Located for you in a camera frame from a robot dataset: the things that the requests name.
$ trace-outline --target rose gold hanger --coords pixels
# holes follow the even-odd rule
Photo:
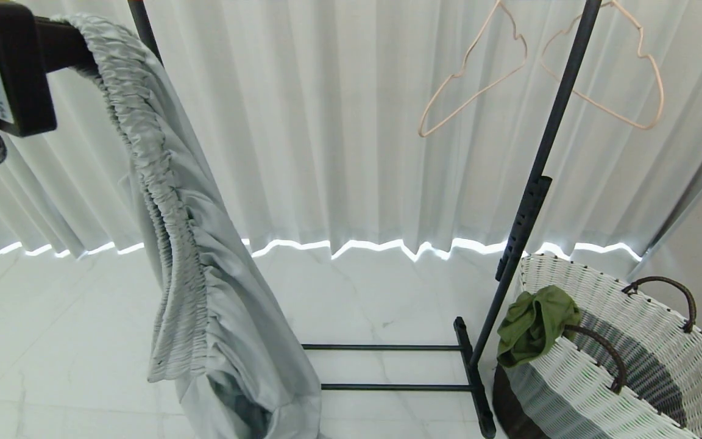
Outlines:
[[[652,58],[652,55],[650,55],[649,53],[646,53],[645,55],[641,53],[641,45],[644,43],[644,33],[643,33],[644,27],[641,26],[640,23],[638,23],[638,20],[636,20],[635,17],[633,17],[632,14],[630,14],[630,12],[627,12],[626,9],[622,8],[622,5],[620,5],[616,0],[610,0],[610,2],[606,2],[606,3],[602,4],[601,8],[605,8],[605,6],[614,6],[616,9],[619,10],[619,12],[622,13],[623,16],[627,17],[627,20],[629,20],[630,23],[632,23],[633,26],[635,26],[636,29],[638,30],[638,36],[639,36],[638,37],[638,50],[636,52],[636,55],[638,56],[638,58],[641,58],[641,59],[646,58],[649,60],[649,62],[651,62],[651,67],[654,70],[654,77],[655,77],[655,79],[657,79],[657,88],[658,88],[658,91],[660,92],[660,106],[657,110],[657,116],[654,117],[654,119],[652,120],[651,123],[649,123],[649,125],[644,126],[644,125],[641,125],[640,123],[633,122],[632,120],[627,119],[627,117],[624,117],[621,114],[618,114],[617,112],[613,111],[612,109],[609,109],[609,108],[595,102],[592,98],[588,97],[587,95],[583,94],[580,91],[573,90],[573,92],[576,93],[577,95],[579,95],[579,97],[581,97],[583,100],[587,101],[588,103],[591,103],[592,105],[596,106],[597,108],[601,109],[602,111],[607,112],[608,114],[612,115],[613,117],[616,117],[617,119],[621,120],[624,123],[629,123],[630,125],[632,125],[635,128],[641,128],[641,130],[650,130],[655,125],[657,125],[658,122],[660,122],[660,117],[662,117],[662,109],[665,106],[665,90],[662,87],[662,78],[660,77],[660,69],[658,69],[657,62],[654,61],[654,58]],[[549,39],[549,41],[546,42],[546,45],[544,46],[544,50],[541,53],[541,66],[543,66],[543,68],[546,70],[546,72],[548,72],[549,75],[554,77],[555,80],[559,80],[559,78],[557,77],[557,75],[554,72],[552,72],[549,69],[549,67],[546,67],[546,63],[544,62],[544,56],[546,55],[546,50],[548,49],[551,42],[554,41],[554,39],[559,34],[563,34],[563,35],[568,34],[571,31],[571,29],[573,29],[573,25],[576,24],[576,22],[580,18],[581,18],[581,15],[579,14],[579,16],[577,16],[576,18],[573,19],[572,22],[570,22],[570,26],[568,26],[567,29],[562,29],[562,30],[558,31],[556,34],[554,34],[554,36],[552,36]]]
[[[448,115],[445,119],[441,120],[441,122],[438,123],[438,125],[435,125],[432,128],[429,128],[427,132],[424,132],[424,121],[427,120],[427,112],[430,111],[430,108],[432,104],[434,104],[435,99],[438,98],[438,95],[441,94],[441,91],[443,91],[443,88],[446,86],[446,84],[449,83],[452,79],[456,79],[458,77],[462,77],[462,75],[465,75],[465,69],[467,67],[467,58],[470,56],[470,53],[473,52],[473,49],[476,47],[476,44],[478,44],[478,41],[481,39],[481,34],[484,33],[484,30],[486,30],[487,25],[489,24],[492,15],[495,14],[495,11],[497,8],[502,9],[505,12],[505,15],[511,19],[511,23],[513,24],[513,39],[515,40],[521,40],[522,45],[524,46],[524,59],[522,60],[522,63],[516,67],[514,70],[512,70],[510,73],[505,75],[502,78],[499,78],[495,82],[489,84],[488,86],[485,86],[484,88],[480,89],[479,91],[476,92],[475,95],[471,96],[470,99],[468,99],[464,104],[462,104],[459,108],[454,110],[451,114]],[[524,64],[527,62],[527,41],[524,39],[524,36],[522,34],[516,33],[516,20],[513,19],[513,15],[511,15],[511,12],[508,10],[508,8],[505,7],[504,3],[502,0],[497,0],[495,2],[495,6],[492,8],[492,10],[489,12],[489,16],[487,16],[486,21],[484,22],[484,25],[481,26],[481,29],[478,31],[478,34],[476,35],[476,39],[473,40],[473,43],[470,44],[470,47],[467,48],[467,52],[465,52],[465,58],[462,59],[462,66],[459,68],[459,72],[452,74],[451,76],[447,77],[444,81],[443,84],[441,84],[440,87],[438,87],[438,91],[435,92],[434,95],[432,95],[432,99],[430,99],[430,102],[427,103],[427,108],[424,109],[424,114],[421,114],[421,121],[419,122],[419,135],[421,137],[426,137],[432,134],[435,130],[438,128],[442,127],[446,122],[448,122],[452,117],[456,116],[457,113],[462,111],[466,106],[470,105],[471,102],[477,97],[479,97],[482,93],[485,91],[489,90],[491,87],[496,86],[497,84],[501,83],[502,81],[505,80],[505,78],[509,77],[510,75],[513,75],[513,73],[516,73],[521,69],[521,67],[524,67]]]

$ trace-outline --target laundry basket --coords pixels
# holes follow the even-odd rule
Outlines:
[[[498,367],[493,404],[510,437],[702,437],[702,330],[685,286],[663,277],[627,285],[546,255],[523,259],[519,269],[511,294],[562,288],[581,308],[584,331],[573,341],[560,337],[535,361]],[[690,316],[636,294],[651,281],[681,290]],[[615,377],[626,382],[612,390]]]

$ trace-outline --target clothing rack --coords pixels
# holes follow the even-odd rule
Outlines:
[[[154,54],[158,54],[158,47],[150,22],[147,17],[144,2],[142,0],[129,0],[129,6],[136,23],[140,38],[151,49]],[[437,392],[469,392],[473,397],[473,404],[478,416],[478,424],[481,434],[491,438],[497,433],[492,411],[486,397],[484,384],[481,383],[479,373],[479,361],[484,347],[489,340],[489,336],[495,325],[502,302],[516,274],[524,248],[530,239],[538,213],[541,211],[551,178],[543,175],[546,161],[548,160],[551,147],[554,145],[555,137],[559,129],[568,100],[573,92],[579,68],[587,51],[587,45],[592,35],[597,12],[601,7],[601,0],[586,0],[583,14],[573,39],[565,70],[562,73],[562,80],[557,89],[551,113],[546,122],[541,144],[538,146],[535,161],[533,162],[530,176],[527,178],[527,185],[524,187],[522,200],[516,210],[513,220],[508,244],[505,246],[502,257],[498,264],[495,279],[498,281],[497,291],[492,300],[489,312],[481,329],[481,334],[476,341],[475,347],[470,343],[467,335],[467,327],[462,317],[454,320],[454,331],[456,333],[457,344],[303,344],[307,351],[365,351],[365,352],[459,352],[468,384],[343,384],[329,383],[321,384],[324,391],[437,391]]]

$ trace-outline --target gray stripe on basket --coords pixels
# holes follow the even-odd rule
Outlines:
[[[627,387],[680,425],[686,425],[687,417],[684,412],[681,389],[673,380],[668,369],[657,360],[657,357],[641,343],[628,337],[611,323],[598,319],[586,309],[582,309],[581,312],[580,326],[600,334],[622,356],[627,367]],[[600,362],[613,376],[616,376],[616,364],[613,359],[592,338],[576,334],[573,344]]]
[[[562,395],[552,391],[530,364],[502,369],[525,414],[549,437],[611,439],[591,420],[581,416]]]

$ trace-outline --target white curtain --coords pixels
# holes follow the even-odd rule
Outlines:
[[[131,23],[106,2],[40,2]],[[225,203],[256,250],[302,243],[402,239],[448,250],[462,237],[509,232],[557,82],[538,64],[546,41],[582,2],[511,1],[530,58],[427,139],[417,125],[491,9],[491,0],[148,2],[166,69]],[[618,242],[643,253],[702,164],[702,1],[624,1],[658,61],[665,113],[652,130],[624,125],[575,95],[546,175],[554,184],[531,244]],[[498,11],[431,126],[523,56]],[[576,89],[643,124],[658,93],[638,33],[603,8]],[[573,33],[545,61],[562,72]],[[50,243],[73,253],[137,242],[121,200],[122,153],[101,99],[70,72],[51,75],[59,129],[12,139],[0,167],[0,247]]]

